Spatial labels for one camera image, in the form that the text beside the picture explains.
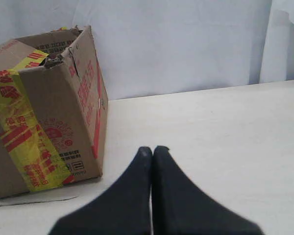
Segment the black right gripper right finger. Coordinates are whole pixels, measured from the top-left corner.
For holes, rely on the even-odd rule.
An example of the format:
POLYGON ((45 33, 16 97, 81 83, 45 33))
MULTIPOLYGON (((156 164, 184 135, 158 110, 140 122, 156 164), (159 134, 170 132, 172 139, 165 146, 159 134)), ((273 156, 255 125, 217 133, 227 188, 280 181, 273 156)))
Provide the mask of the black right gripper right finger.
POLYGON ((254 222, 234 213, 198 188, 166 146, 152 156, 152 222, 156 235, 261 235, 254 222))

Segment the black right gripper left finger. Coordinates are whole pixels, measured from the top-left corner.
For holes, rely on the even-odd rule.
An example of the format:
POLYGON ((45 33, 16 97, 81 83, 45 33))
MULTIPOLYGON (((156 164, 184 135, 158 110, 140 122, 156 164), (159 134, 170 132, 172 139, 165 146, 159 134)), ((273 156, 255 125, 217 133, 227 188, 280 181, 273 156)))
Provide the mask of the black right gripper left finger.
POLYGON ((124 173, 99 197, 59 218, 51 235, 149 235, 152 151, 139 147, 124 173))

